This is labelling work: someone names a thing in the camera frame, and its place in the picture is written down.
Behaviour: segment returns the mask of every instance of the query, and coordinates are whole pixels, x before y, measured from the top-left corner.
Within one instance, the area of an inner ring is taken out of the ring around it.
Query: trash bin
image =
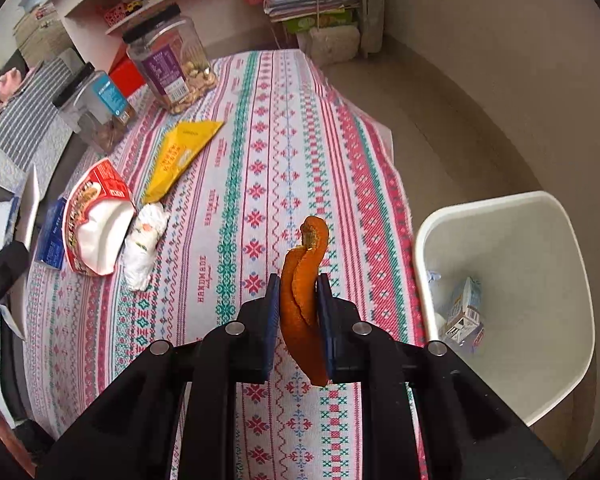
[[[571,222],[550,194],[532,192],[442,208],[414,250],[427,339],[442,338],[435,311],[467,276],[482,283],[484,339],[462,356],[527,425],[580,382],[594,321]],[[428,283],[427,271],[440,274]]]

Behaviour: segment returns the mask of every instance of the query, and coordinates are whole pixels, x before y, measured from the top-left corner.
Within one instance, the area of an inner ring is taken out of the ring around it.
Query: small transparent jar
[[[193,21],[172,4],[122,36],[126,52],[158,102],[182,113],[216,86]]]
[[[136,111],[102,70],[87,63],[53,98],[62,120],[84,142],[109,155]]]

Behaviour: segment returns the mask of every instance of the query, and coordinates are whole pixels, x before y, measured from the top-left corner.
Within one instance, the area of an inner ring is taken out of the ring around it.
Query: large transparent jar
[[[179,114],[216,86],[193,21],[172,4],[122,36],[126,52],[170,113]]]
[[[98,152],[113,152],[136,111],[109,76],[87,63],[53,98],[62,120]]]

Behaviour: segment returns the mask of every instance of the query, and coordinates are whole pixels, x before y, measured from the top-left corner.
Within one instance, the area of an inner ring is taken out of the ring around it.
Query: silver rivet
[[[369,335],[371,334],[373,327],[365,321],[359,321],[357,323],[354,323],[351,329],[358,335]]]
[[[244,332],[244,325],[240,321],[232,321],[224,327],[224,330],[228,335],[240,335]]]
[[[149,350],[151,351],[151,353],[153,355],[166,354],[168,349],[169,349],[169,343],[167,343],[166,341],[163,341],[163,340],[151,343],[151,346],[149,347]]]
[[[442,341],[432,341],[427,348],[433,355],[443,356],[446,354],[446,345]]]

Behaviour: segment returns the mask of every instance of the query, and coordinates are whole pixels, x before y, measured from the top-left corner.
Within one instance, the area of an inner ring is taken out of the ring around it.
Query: floor
[[[385,43],[376,56],[323,70],[344,96],[391,129],[414,234],[443,206],[540,189],[504,134],[413,52]],[[588,376],[532,428],[568,472],[580,462],[592,416],[595,380]]]

